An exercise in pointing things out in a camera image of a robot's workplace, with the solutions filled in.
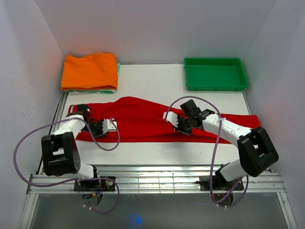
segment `glass panel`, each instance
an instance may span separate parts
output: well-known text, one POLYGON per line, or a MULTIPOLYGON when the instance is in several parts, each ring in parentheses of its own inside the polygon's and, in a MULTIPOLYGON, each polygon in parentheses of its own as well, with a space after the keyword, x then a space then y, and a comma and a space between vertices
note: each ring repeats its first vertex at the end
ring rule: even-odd
MULTIPOLYGON (((104 195, 97 208, 110 209, 115 200, 104 195)), ((247 193, 227 210, 194 202, 212 204, 209 194, 126 194, 114 212, 101 215, 82 206, 81 194, 39 194, 31 228, 287 228, 276 193, 247 193)))

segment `folded clothes stack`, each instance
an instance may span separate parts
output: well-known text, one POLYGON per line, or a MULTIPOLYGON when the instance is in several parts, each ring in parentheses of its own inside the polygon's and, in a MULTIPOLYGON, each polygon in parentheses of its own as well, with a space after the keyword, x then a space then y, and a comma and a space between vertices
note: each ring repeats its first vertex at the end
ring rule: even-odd
POLYGON ((111 53, 95 53, 81 58, 67 55, 61 89, 65 92, 115 93, 119 69, 120 65, 111 53))

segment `red garment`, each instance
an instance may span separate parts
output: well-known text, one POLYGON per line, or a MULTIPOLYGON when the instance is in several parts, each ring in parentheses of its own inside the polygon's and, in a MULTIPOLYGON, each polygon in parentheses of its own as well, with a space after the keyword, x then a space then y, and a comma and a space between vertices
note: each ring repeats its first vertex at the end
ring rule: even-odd
MULTIPOLYGON (((194 129, 191 136, 174 132, 171 124, 164 124, 163 113, 168 107, 134 97, 123 97, 114 103, 87 104, 91 108, 92 118, 114 118, 117 122, 121 142, 210 142, 216 140, 216 135, 194 129)), ((176 114, 182 110, 172 108, 176 114)), ((256 128, 259 121, 256 115, 222 114, 222 117, 236 124, 256 128)), ((77 140, 92 141, 90 134, 81 132, 77 140)), ((110 132, 106 137, 100 137, 98 142, 117 142, 117 133, 110 132)))

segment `green plastic tray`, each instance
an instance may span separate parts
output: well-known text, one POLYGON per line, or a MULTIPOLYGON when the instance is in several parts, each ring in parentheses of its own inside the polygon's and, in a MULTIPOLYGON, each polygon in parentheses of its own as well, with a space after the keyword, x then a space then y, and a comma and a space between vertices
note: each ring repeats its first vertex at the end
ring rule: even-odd
POLYGON ((239 58, 185 58, 188 91, 242 91, 248 80, 239 58))

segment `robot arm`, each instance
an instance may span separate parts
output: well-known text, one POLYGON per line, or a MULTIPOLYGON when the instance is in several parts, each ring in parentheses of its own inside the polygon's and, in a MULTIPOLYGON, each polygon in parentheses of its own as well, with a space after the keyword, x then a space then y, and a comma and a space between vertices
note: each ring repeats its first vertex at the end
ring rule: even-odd
POLYGON ((67 115, 71 120, 65 122, 51 135, 41 139, 43 168, 48 176, 67 174, 73 178, 94 178, 98 171, 94 166, 81 162, 75 138, 81 131, 88 132, 86 121, 95 138, 105 136, 110 131, 116 131, 109 119, 100 121, 91 119, 90 108, 85 104, 76 105, 75 111, 67 115))
MULTIPOLYGON (((190 135, 192 129, 197 128, 218 134, 219 117, 213 111, 201 111, 193 100, 180 107, 184 115, 169 112, 166 117, 175 131, 190 135)), ((235 145, 240 157, 216 171, 217 180, 223 184, 246 175, 257 177, 279 159, 268 133, 262 127, 251 129, 223 119, 220 137, 235 145)))

